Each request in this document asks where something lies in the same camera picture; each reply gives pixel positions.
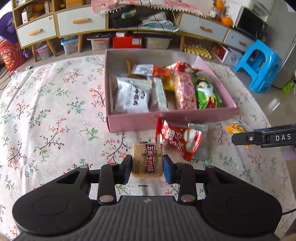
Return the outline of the green chips snack packet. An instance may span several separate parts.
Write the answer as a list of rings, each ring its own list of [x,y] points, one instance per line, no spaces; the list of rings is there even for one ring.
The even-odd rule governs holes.
[[[198,109],[220,108],[222,99],[208,78],[194,77],[193,84]]]

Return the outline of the silver red foil packet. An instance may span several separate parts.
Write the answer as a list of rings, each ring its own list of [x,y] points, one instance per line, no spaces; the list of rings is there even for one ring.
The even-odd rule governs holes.
[[[153,64],[138,64],[132,69],[133,75],[142,75],[147,77],[170,76],[170,70],[165,67]]]

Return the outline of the black microwave oven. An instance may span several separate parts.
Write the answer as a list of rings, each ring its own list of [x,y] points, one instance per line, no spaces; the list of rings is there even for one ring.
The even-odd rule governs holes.
[[[254,39],[262,40],[268,25],[256,13],[248,8],[241,7],[234,24],[234,29]]]

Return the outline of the clear plastic storage bin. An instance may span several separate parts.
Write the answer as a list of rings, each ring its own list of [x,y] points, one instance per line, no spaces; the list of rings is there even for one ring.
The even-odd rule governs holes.
[[[61,46],[66,55],[78,52],[78,37],[72,37],[61,40]]]

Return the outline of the red white snack packet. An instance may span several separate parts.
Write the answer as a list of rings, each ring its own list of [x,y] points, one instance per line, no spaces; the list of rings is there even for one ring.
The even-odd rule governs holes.
[[[183,61],[178,61],[174,64],[166,66],[165,68],[171,71],[184,72],[191,75],[196,75],[200,71],[199,69],[194,68],[191,64]]]
[[[156,127],[156,142],[163,145],[164,154],[193,162],[208,158],[208,125],[189,123],[184,126],[160,118]]]

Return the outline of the white bread snack packet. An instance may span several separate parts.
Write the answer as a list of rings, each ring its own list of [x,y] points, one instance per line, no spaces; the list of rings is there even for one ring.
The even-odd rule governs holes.
[[[160,77],[149,77],[152,81],[152,92],[149,98],[150,111],[168,111],[167,98],[162,79]]]

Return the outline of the orange fruit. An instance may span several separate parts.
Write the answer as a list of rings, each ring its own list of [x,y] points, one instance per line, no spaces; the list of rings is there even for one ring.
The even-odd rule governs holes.
[[[229,16],[222,17],[221,23],[222,23],[222,25],[224,25],[225,27],[228,27],[228,28],[233,26],[233,20]]]

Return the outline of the yellow egg tray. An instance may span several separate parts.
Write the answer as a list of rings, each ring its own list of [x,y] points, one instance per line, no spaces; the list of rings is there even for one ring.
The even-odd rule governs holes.
[[[184,52],[198,55],[202,58],[212,59],[209,50],[201,45],[184,45]]]

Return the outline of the wooden tv cabinet white drawers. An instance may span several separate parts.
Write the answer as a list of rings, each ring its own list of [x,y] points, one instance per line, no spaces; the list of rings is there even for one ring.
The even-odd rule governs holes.
[[[210,40],[245,52],[254,39],[212,20],[209,10],[214,1],[11,1],[14,26],[22,48],[54,38],[78,36],[100,31],[134,31],[170,33],[161,25],[142,25],[144,16],[163,11],[176,27],[184,44],[186,37]]]

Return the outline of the pink sausage snack packet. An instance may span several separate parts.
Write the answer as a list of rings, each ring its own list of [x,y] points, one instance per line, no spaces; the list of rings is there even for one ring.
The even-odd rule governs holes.
[[[175,72],[174,92],[178,110],[197,109],[195,87],[191,75],[185,72]]]

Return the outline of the pink cardboard box tray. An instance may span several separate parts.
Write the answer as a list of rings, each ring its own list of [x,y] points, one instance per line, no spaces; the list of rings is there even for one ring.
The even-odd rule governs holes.
[[[117,113],[114,105],[117,94],[118,75],[127,75],[126,60],[138,64],[168,66],[184,61],[200,69],[207,76],[222,99],[222,107],[197,110],[178,110],[174,93],[166,92],[167,111],[149,111],[148,113]],[[105,105],[106,122],[111,133],[143,131],[155,129],[158,118],[169,123],[187,125],[188,123],[211,123],[226,121],[236,110],[236,104],[222,82],[201,57],[173,50],[149,49],[109,49],[105,54]]]

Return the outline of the floral white tablecloth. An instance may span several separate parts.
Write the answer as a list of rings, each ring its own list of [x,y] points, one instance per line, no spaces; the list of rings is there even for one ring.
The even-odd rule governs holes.
[[[241,121],[269,126],[247,88],[226,66],[207,63],[237,104],[229,121],[211,123],[208,155],[196,169],[217,166],[268,192],[285,212],[276,229],[284,236],[295,220],[291,173],[280,148],[234,146],[225,128]],[[1,95],[1,234],[19,230],[12,207],[22,195],[79,166],[99,169],[120,163],[134,143],[153,142],[155,131],[110,133],[106,124],[104,56],[63,60],[12,76]]]

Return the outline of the white black lettered snack bag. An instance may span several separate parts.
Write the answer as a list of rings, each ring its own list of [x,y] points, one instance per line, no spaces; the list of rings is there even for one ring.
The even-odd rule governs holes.
[[[148,113],[152,81],[128,77],[117,78],[116,113]]]

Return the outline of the brown biscuit roll packet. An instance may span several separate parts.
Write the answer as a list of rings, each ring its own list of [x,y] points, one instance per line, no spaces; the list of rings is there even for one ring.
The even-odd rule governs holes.
[[[159,178],[163,174],[163,145],[138,143],[132,149],[132,175],[136,178]]]

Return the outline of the blue plastic stool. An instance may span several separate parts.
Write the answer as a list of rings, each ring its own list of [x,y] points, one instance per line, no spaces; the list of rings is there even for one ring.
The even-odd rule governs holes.
[[[249,88],[255,93],[268,92],[277,76],[282,59],[261,40],[256,40],[244,53],[233,72],[243,69],[252,79]]]

